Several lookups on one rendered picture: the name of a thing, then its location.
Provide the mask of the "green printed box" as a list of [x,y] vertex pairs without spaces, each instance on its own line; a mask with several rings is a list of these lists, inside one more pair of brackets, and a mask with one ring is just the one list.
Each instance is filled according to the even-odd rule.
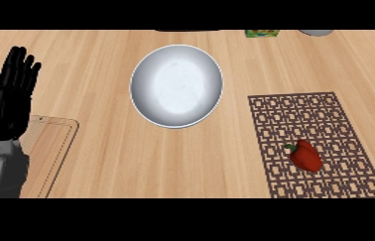
[[276,37],[280,30],[245,30],[246,38]]

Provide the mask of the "red bell pepper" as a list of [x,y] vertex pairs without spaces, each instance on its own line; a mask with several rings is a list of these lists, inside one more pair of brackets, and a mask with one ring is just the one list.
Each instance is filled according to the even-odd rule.
[[296,143],[283,146],[289,149],[289,159],[292,163],[305,171],[315,173],[321,167],[321,159],[311,145],[298,140]]

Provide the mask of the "pale wooden cutting board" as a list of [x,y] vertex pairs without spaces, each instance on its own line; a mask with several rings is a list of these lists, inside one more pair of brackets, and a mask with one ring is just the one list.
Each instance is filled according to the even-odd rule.
[[22,198],[48,197],[78,129],[79,122],[73,119],[30,116],[19,139],[23,153],[29,156]]

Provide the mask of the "brown patterned placemat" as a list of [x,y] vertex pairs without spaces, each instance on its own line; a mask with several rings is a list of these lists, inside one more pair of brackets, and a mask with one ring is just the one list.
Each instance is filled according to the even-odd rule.
[[[375,166],[332,92],[247,98],[273,198],[375,198]],[[289,160],[305,141],[321,159],[311,173]]]

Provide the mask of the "white oval bowl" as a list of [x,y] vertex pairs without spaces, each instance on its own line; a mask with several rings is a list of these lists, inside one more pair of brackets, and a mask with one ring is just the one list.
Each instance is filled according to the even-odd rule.
[[134,67],[128,95],[140,116],[156,126],[183,129],[212,113],[224,78],[211,55],[188,45],[152,51]]

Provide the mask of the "grey round object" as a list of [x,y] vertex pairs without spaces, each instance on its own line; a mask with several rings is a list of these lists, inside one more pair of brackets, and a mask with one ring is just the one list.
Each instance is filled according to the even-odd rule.
[[299,30],[305,35],[312,37],[327,36],[333,30]]

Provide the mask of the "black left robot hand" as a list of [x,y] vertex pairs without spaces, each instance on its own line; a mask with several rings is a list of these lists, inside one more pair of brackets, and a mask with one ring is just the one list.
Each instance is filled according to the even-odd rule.
[[26,48],[13,47],[0,71],[0,141],[17,140],[26,131],[39,68]]

